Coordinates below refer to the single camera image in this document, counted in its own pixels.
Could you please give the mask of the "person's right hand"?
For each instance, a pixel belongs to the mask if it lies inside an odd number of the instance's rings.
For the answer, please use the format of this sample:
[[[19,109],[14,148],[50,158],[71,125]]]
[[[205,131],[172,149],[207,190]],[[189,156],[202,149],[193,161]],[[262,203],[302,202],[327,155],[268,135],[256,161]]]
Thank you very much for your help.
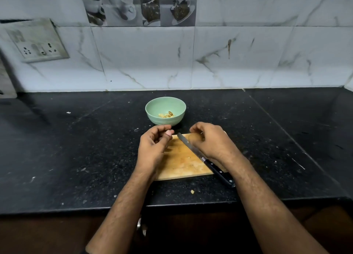
[[[228,168],[242,157],[237,146],[232,142],[221,126],[210,123],[205,134],[205,141],[192,142],[205,156],[214,159]]]

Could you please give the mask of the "person's left hand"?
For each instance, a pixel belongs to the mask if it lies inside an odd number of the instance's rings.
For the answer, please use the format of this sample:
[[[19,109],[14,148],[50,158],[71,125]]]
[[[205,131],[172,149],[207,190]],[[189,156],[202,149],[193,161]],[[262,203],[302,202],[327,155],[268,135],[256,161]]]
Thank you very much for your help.
[[[164,157],[162,135],[170,129],[172,129],[171,125],[153,126],[141,136],[134,175],[155,177],[157,168]]]

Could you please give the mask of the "person's left forearm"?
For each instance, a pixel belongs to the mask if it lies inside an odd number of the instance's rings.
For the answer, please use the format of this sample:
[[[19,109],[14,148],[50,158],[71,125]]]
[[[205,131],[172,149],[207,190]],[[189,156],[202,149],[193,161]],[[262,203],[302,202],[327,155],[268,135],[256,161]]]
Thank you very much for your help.
[[[155,168],[136,167],[104,221],[85,247],[87,254],[128,254]]]

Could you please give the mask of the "person's right forearm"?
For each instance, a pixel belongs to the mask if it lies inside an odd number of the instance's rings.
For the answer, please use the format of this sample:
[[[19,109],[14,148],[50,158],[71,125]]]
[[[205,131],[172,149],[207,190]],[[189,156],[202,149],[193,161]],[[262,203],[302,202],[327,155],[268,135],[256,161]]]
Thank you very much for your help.
[[[264,254],[329,254],[236,147],[225,150],[220,163],[235,181],[242,205]]]

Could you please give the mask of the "green ribbed bowl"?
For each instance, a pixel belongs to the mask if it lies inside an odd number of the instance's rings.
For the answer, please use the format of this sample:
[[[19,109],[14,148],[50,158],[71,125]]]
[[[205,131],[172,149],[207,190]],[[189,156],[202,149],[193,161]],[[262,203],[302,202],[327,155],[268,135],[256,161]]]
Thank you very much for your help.
[[[175,126],[180,123],[186,112],[186,104],[181,99],[175,97],[159,97],[149,101],[145,106],[149,120],[155,125]],[[173,118],[160,118],[158,114],[171,111]]]

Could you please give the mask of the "wooden cutting board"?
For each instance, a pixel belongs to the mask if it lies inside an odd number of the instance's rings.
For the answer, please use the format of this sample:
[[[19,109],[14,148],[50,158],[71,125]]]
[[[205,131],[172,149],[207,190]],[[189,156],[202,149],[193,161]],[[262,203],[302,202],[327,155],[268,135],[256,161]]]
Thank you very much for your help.
[[[212,175],[213,172],[175,134],[157,168],[155,181]]]

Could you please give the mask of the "decorative cup picture tile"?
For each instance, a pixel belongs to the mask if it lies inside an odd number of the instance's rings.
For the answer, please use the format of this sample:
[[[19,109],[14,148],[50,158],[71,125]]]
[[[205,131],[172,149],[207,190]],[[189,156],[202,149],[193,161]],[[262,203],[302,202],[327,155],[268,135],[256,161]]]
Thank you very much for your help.
[[[91,26],[195,26],[197,0],[82,0]]]

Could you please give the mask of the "black handled kitchen knife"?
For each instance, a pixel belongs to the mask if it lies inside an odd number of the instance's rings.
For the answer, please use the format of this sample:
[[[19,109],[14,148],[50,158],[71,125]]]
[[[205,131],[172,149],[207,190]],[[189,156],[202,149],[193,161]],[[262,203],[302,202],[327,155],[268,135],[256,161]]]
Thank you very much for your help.
[[[235,182],[225,171],[219,168],[213,161],[208,159],[198,148],[192,146],[189,141],[181,134],[177,133],[177,137],[181,140],[213,173],[214,175],[229,188],[235,188]]]

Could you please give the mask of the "white wall socket plate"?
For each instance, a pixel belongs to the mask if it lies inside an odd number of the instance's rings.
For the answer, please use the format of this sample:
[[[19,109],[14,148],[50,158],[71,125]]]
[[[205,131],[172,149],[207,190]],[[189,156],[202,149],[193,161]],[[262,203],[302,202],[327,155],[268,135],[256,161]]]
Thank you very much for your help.
[[[16,21],[4,29],[24,63],[68,59],[69,54],[49,18]]]

